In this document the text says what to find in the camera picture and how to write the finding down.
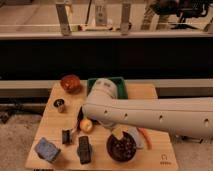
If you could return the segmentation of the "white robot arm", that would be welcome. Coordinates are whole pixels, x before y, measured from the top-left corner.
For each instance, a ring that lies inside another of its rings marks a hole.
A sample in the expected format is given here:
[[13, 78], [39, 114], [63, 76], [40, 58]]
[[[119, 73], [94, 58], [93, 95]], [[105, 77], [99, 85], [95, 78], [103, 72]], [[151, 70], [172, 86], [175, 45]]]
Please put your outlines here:
[[95, 81], [83, 113], [104, 124], [117, 123], [195, 138], [213, 137], [213, 98], [119, 99], [117, 86]]

